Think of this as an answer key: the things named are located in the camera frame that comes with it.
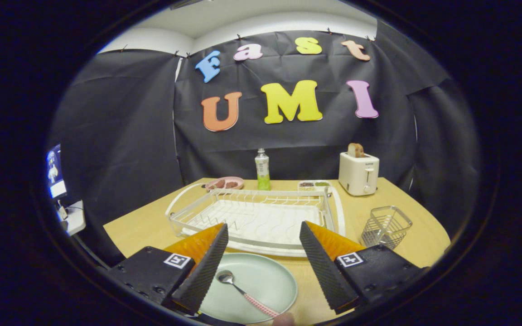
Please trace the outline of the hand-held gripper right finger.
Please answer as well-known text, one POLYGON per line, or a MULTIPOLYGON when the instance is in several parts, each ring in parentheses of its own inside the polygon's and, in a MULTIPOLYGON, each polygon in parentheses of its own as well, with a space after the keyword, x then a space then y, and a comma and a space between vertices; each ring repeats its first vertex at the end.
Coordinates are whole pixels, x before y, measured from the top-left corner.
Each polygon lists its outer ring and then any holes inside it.
POLYGON ((328 306, 336 314, 387 303, 427 270, 387 246, 366 248, 310 221, 302 222, 299 240, 328 306))

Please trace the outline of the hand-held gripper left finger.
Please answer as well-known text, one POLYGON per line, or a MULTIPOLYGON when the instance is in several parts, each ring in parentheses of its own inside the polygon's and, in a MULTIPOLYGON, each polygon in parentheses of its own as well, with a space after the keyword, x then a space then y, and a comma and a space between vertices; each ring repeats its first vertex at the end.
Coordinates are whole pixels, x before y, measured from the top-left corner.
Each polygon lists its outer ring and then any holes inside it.
POLYGON ((157 305, 195 314, 209 291, 228 238, 228 225, 219 223, 165 249, 145 246, 107 274, 157 305))

